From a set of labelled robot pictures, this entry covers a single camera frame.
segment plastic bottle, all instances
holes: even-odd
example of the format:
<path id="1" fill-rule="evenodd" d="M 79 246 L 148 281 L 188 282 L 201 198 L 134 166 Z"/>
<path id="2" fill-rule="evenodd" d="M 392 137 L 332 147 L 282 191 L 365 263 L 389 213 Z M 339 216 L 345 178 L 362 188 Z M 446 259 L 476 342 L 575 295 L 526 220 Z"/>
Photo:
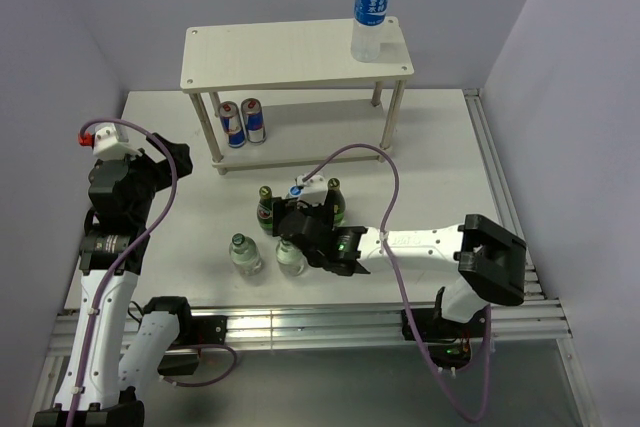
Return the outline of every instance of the plastic bottle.
<path id="1" fill-rule="evenodd" d="M 276 260 L 282 273 L 291 277 L 300 275 L 306 267 L 302 251 L 284 239 L 280 239 L 276 247 Z"/>
<path id="2" fill-rule="evenodd" d="M 273 234 L 273 194 L 266 185 L 260 187 L 260 201 L 258 202 L 258 223 L 265 233 Z"/>
<path id="3" fill-rule="evenodd" d="M 258 246 L 250 237 L 235 234 L 229 245 L 229 255 L 231 262 L 241 275 L 247 277 L 256 275 L 263 268 Z"/>
<path id="4" fill-rule="evenodd" d="M 351 55 L 372 62 L 380 55 L 380 40 L 387 13 L 387 0 L 356 0 L 353 9 Z"/>
<path id="5" fill-rule="evenodd" d="M 327 188 L 333 190 L 336 193 L 336 203 L 333 206 L 333 226 L 338 227 L 344 221 L 344 212 L 347 210 L 347 203 L 344 200 L 344 195 L 340 192 L 340 181 L 335 177 L 329 179 L 327 182 Z"/>

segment energy drink can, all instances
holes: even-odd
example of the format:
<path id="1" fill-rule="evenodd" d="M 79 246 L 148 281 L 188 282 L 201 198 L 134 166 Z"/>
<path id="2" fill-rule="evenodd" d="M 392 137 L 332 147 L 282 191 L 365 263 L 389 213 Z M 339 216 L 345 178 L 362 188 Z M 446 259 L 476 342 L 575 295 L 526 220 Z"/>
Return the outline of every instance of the energy drink can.
<path id="1" fill-rule="evenodd" d="M 242 119 L 247 129 L 247 139 L 252 144 L 261 144 L 267 138 L 264 128 L 262 105 L 258 99 L 245 99 L 242 101 Z"/>
<path id="2" fill-rule="evenodd" d="M 242 129 L 242 121 L 240 120 L 240 112 L 235 102 L 222 102 L 218 109 L 222 128 L 227 134 L 227 143 L 229 147 L 242 147 L 246 138 Z"/>

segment cable tie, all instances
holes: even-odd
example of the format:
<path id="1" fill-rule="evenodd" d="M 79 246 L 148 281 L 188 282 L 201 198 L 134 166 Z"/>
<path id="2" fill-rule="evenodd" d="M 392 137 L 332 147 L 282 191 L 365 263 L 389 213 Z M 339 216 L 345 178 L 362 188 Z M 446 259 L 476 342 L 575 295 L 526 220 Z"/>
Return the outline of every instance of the cable tie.
<path id="1" fill-rule="evenodd" d="M 379 239 L 380 239 L 380 254 L 384 253 L 384 248 L 383 245 L 384 243 L 387 241 L 387 239 L 389 238 L 389 232 L 385 232 L 383 230 L 380 231 L 379 233 Z"/>

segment shelf top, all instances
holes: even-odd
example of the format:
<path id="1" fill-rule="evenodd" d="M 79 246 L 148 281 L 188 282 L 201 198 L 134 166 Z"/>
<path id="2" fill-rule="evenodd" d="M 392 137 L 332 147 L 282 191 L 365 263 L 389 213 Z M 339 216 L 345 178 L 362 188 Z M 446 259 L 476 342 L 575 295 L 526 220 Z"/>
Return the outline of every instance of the shelf top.
<path id="1" fill-rule="evenodd" d="M 387 17 L 380 57 L 351 57 L 353 19 L 187 29 L 180 88 L 186 93 L 402 80 L 413 64 L 396 17 Z"/>

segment green glass bottle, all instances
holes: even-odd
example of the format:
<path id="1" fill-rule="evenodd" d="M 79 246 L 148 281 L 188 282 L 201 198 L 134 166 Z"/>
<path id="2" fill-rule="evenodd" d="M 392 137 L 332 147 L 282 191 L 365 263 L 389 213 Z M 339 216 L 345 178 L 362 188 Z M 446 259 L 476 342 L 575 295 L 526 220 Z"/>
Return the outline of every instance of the green glass bottle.
<path id="1" fill-rule="evenodd" d="M 333 190 L 337 194 L 337 201 L 333 206 L 333 226 L 338 227 L 344 221 L 344 212 L 347 209 L 347 203 L 344 200 L 342 192 L 340 192 L 340 181 L 338 179 L 329 179 L 327 187 L 329 190 Z"/>
<path id="2" fill-rule="evenodd" d="M 271 188 L 263 185 L 260 187 L 260 201 L 258 202 L 258 223 L 262 230 L 273 235 L 273 195 Z"/>

